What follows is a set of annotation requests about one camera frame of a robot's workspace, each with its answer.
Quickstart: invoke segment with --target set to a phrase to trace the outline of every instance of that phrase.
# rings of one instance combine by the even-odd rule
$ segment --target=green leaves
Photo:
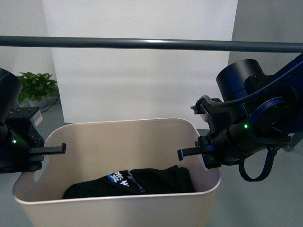
[[[50,79],[52,74],[31,72],[20,72],[22,76],[17,76],[23,84],[21,94],[18,97],[18,103],[21,103],[24,99],[41,101],[42,96],[47,97],[50,93],[59,94],[58,90],[54,87],[57,81]]]

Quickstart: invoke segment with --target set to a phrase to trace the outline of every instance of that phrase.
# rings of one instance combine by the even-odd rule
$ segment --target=beige plastic bin
[[[198,156],[178,160],[177,150],[193,147],[198,132],[178,118],[77,123],[55,130],[45,144],[67,144],[50,156],[41,177],[23,173],[15,199],[36,227],[205,226],[221,177]],[[186,167],[196,193],[115,196],[62,200],[74,183],[135,168]]]

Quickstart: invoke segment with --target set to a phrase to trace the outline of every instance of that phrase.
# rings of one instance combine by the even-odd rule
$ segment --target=bin rim
[[[55,133],[57,130],[65,128],[65,127],[72,127],[72,125],[81,125],[81,124],[96,124],[96,123],[113,123],[113,122],[138,122],[138,121],[153,121],[153,120],[182,120],[184,122],[187,122],[188,124],[190,124],[191,126],[193,126],[193,128],[195,129],[195,131],[199,134],[198,130],[196,129],[196,127],[193,125],[192,122],[190,122],[189,120],[183,119],[183,118],[179,118],[179,117],[164,117],[164,118],[147,118],[147,119],[132,119],[132,120],[119,120],[119,121],[101,121],[101,122],[76,122],[76,123],[68,123],[67,125],[61,126],[58,129],[55,129],[54,131],[51,132],[51,134],[47,137],[47,139],[49,137],[51,137],[51,135],[53,133]]]
[[[24,201],[19,199],[14,194],[14,199],[24,205],[39,205],[39,204],[52,204],[52,203],[65,203],[65,202],[77,202],[77,201],[99,201],[99,200],[128,200],[135,198],[170,198],[170,197],[179,197],[179,196],[199,196],[204,194],[209,194],[217,189],[221,183],[221,173],[218,171],[219,180],[217,184],[210,190],[205,192],[191,192],[191,193],[169,193],[169,194],[150,194],[150,195],[120,195],[120,196],[103,196],[103,197],[88,197],[88,198],[78,198],[78,199],[60,199],[60,200],[46,200],[46,201]]]

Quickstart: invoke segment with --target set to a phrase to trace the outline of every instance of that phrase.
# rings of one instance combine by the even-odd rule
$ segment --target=gray pole
[[[281,53],[303,52],[303,43],[35,36],[0,36],[0,46],[126,48]]]

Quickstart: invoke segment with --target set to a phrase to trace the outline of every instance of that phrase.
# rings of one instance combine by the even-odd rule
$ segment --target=potted plant
[[[24,99],[28,99],[31,106],[43,107],[47,105],[47,97],[50,93],[59,94],[54,87],[57,81],[50,79],[52,74],[31,72],[20,72],[22,75],[17,76],[23,84],[22,91],[18,97],[18,103],[22,103]]]

